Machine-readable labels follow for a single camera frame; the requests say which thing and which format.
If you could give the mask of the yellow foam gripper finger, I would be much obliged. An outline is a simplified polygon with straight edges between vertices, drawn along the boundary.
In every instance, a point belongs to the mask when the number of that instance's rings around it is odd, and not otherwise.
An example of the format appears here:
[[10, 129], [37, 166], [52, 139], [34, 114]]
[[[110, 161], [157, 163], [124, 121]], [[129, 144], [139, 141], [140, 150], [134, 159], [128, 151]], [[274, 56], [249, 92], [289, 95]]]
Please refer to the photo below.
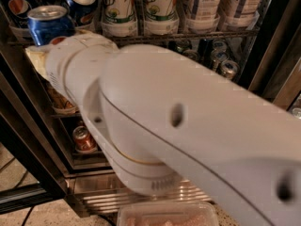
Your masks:
[[34, 69], [44, 79], [49, 78], [50, 52], [52, 49], [53, 45], [29, 46], [25, 49], [25, 53]]

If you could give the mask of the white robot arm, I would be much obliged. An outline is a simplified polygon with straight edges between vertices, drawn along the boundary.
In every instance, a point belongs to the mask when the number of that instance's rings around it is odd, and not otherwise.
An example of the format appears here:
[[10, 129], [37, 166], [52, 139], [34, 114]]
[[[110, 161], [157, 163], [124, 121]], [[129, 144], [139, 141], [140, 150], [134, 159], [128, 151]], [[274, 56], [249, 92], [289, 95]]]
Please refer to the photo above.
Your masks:
[[301, 226], [301, 121], [195, 61], [93, 33], [31, 46], [132, 191], [190, 180], [241, 226]]

